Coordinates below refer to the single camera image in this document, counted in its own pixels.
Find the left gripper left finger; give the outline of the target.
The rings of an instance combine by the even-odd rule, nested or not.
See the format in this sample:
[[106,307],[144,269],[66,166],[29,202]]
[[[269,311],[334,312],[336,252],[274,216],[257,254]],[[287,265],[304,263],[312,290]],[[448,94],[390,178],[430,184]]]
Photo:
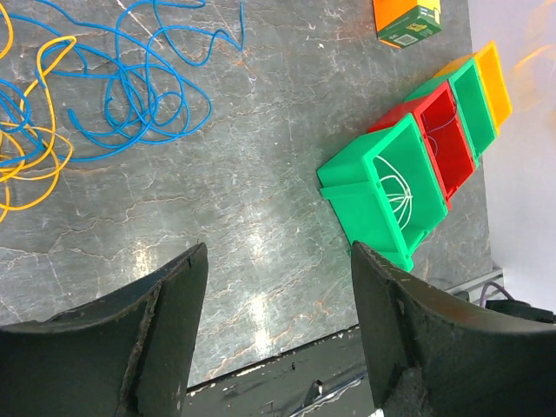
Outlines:
[[199,243],[97,300],[2,327],[2,415],[181,415],[208,274]]

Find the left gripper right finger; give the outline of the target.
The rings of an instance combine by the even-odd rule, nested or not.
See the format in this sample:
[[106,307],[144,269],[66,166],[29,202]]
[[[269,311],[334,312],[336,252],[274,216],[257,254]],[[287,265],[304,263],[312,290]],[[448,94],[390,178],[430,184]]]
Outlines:
[[478,307],[430,286],[362,242],[351,248],[361,340],[374,404],[400,379],[438,416],[553,416],[555,326]]

